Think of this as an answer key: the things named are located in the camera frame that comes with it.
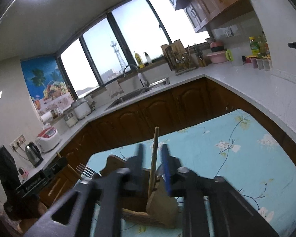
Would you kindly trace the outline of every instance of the light blue tablecloth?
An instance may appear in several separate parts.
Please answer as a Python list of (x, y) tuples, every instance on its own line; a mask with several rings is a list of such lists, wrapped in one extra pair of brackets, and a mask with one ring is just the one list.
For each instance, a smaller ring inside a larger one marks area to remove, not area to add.
[[(144, 164), (150, 168), (153, 140), (145, 145)], [(225, 177), (265, 218), (280, 236), (289, 236), (296, 227), (296, 167), (275, 139), (242, 110), (159, 137), (182, 165), (200, 176)], [(134, 156), (137, 144), (94, 154), (87, 166), (99, 172), (106, 158)], [(158, 154), (157, 167), (161, 163)], [(122, 229), (133, 226), (122, 222)], [(123, 236), (177, 237), (181, 229), (160, 229), (135, 225)]]

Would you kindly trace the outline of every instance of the metal fork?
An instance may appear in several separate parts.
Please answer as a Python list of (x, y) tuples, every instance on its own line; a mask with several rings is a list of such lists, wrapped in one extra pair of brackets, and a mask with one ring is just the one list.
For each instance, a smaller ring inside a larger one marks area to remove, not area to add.
[(94, 170), (92, 170), (91, 168), (83, 165), (83, 164), (79, 164), (76, 168), (76, 170), (80, 173), (80, 174), (83, 174), (84, 176), (86, 177), (89, 177), (89, 178), (98, 178), (100, 177), (100, 175), (95, 172)]

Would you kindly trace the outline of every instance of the white cloth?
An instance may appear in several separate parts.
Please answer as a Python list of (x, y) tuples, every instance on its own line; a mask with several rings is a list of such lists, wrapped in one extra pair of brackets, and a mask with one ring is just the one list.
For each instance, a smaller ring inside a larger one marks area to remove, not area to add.
[(124, 92), (120, 84), (117, 82), (117, 80), (106, 85), (105, 87), (106, 87), (106, 90), (109, 92), (109, 95), (111, 98)]

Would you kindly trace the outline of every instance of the wall outlet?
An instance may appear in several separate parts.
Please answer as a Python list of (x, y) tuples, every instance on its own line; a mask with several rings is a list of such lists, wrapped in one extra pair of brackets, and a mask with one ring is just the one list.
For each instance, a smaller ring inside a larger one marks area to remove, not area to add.
[(14, 149), (13, 150), (16, 150), (18, 148), (18, 143), (21, 145), (23, 143), (25, 143), (25, 137), (24, 135), (20, 135), (18, 138), (16, 138), (13, 142), (10, 143), (10, 147), (11, 149)]
[(225, 31), (225, 36), (226, 37), (232, 37), (234, 35), (234, 33), (232, 32), (231, 28), (228, 28), (226, 31)]

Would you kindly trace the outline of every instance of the black window frame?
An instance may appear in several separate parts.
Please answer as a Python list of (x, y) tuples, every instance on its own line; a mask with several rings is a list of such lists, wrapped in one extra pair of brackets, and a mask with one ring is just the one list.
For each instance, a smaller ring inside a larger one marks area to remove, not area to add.
[[(163, 33), (164, 33), (164, 35), (166, 36), (166, 38), (167, 38), (169, 44), (172, 44), (173, 42), (172, 42), (172, 40), (171, 40), (171, 38), (170, 38), (170, 36), (169, 36), (167, 30), (166, 30), (165, 26), (163, 25), (161, 19), (159, 18), (159, 16), (158, 16), (156, 10), (155, 10), (154, 7), (152, 6), (150, 0), (146, 0), (146, 2), (148, 3), (149, 7), (151, 8), (151, 10), (152, 10), (153, 14), (155, 15), (156, 19), (158, 20), (158, 22), (159, 22), (159, 27), (163, 30)], [(80, 44), (81, 44), (81, 46), (82, 46), (82, 49), (83, 49), (83, 51), (84, 51), (84, 54), (85, 54), (85, 56), (86, 56), (86, 58), (87, 58), (87, 60), (88, 60), (88, 62), (89, 62), (89, 65), (90, 65), (90, 67), (91, 67), (91, 69), (92, 69), (92, 72), (93, 72), (93, 74), (94, 74), (94, 76), (95, 76), (95, 78), (96, 78), (96, 80), (97, 80), (97, 82), (98, 82), (98, 84), (99, 84), (99, 87), (98, 87), (97, 89), (95, 89), (95, 90), (93, 90), (93, 91), (87, 93), (85, 96), (87, 96), (87, 95), (89, 95), (90, 93), (95, 92), (95, 91), (97, 91), (97, 90), (99, 90), (99, 89), (101, 89), (101, 88), (104, 88), (107, 84), (110, 84), (110, 83), (112, 83), (112, 82), (114, 82), (114, 81), (116, 81), (116, 80), (118, 80), (118, 79), (124, 77), (124, 75), (121, 74), (121, 75), (119, 75), (118, 77), (116, 77), (116, 78), (114, 78), (114, 79), (112, 79), (112, 80), (110, 80), (110, 81), (104, 83), (103, 80), (102, 80), (102, 78), (101, 78), (101, 75), (99, 74), (99, 71), (98, 71), (98, 69), (97, 69), (97, 67), (96, 67), (96, 65), (95, 65), (95, 63), (94, 63), (94, 61), (93, 61), (93, 59), (92, 59), (92, 56), (91, 56), (90, 51), (89, 51), (89, 49), (88, 49), (88, 46), (87, 46), (87, 44), (86, 44), (86, 42), (85, 42), (85, 40), (84, 40), (83, 34), (85, 34), (85, 33), (86, 33), (91, 27), (95, 26), (95, 25), (96, 25), (98, 22), (100, 22), (101, 20), (103, 20), (103, 19), (105, 19), (105, 18), (107, 19), (107, 21), (108, 21), (108, 23), (109, 23), (109, 25), (110, 25), (110, 27), (111, 27), (111, 29), (112, 29), (114, 35), (115, 35), (115, 38), (117, 39), (117, 42), (118, 42), (118, 44), (119, 44), (119, 46), (120, 46), (120, 48), (121, 48), (121, 50), (122, 50), (122, 52), (123, 52), (123, 54), (124, 54), (126, 60), (127, 60), (128, 65), (129, 65), (129, 64), (134, 64), (134, 65), (136, 65), (136, 61), (135, 61), (135, 59), (134, 59), (134, 57), (133, 57), (133, 55), (132, 55), (132, 53), (131, 53), (131, 51), (130, 51), (130, 49), (129, 49), (129, 47), (128, 47), (126, 41), (125, 41), (125, 38), (124, 38), (124, 36), (123, 36), (123, 34), (122, 34), (122, 32), (121, 32), (119, 26), (118, 26), (118, 24), (117, 24), (117, 22), (116, 22), (116, 20), (115, 20), (115, 18), (114, 18), (114, 16), (113, 16), (113, 14), (112, 14), (112, 10), (113, 10), (113, 9), (107, 11), (105, 14), (101, 15), (101, 17), (97, 18), (97, 20), (94, 22), (94, 24), (90, 25), (89, 28), (84, 29), (83, 33), (80, 34), (80, 35), (78, 36), (78, 38), (77, 38), (77, 39), (79, 39), (79, 42), (80, 42)], [(207, 32), (209, 33), (209, 36), (212, 37), (213, 34), (212, 34), (211, 30), (208, 29), (208, 28), (206, 28), (206, 30), (207, 30)], [(69, 90), (70, 90), (70, 93), (71, 93), (73, 99), (74, 99), (74, 100), (77, 100), (77, 99), (78, 99), (78, 95), (77, 95), (76, 91), (74, 90), (74, 88), (72, 87), (71, 81), (70, 81), (70, 79), (69, 79), (69, 77), (68, 77), (68, 75), (67, 75), (67, 73), (66, 73), (66, 70), (65, 70), (64, 64), (62, 63), (62, 60), (61, 60), (61, 54), (58, 53), (57, 55), (55, 55), (55, 59), (56, 59), (57, 64), (58, 64), (58, 66), (59, 66), (59, 68), (60, 68), (61, 74), (62, 74), (63, 78), (65, 79), (66, 84), (68, 85), (68, 88), (69, 88)], [(152, 62), (154, 63), (154, 62), (160, 61), (160, 60), (162, 60), (162, 59), (164, 59), (164, 56), (161, 56), (161, 57), (155, 58), (155, 59), (152, 60)], [(133, 68), (130, 68), (130, 70), (129, 70), (128, 72), (125, 73), (125, 76), (128, 75), (128, 74), (131, 74), (131, 73), (133, 73), (133, 72), (135, 72), (135, 70), (134, 70)]]

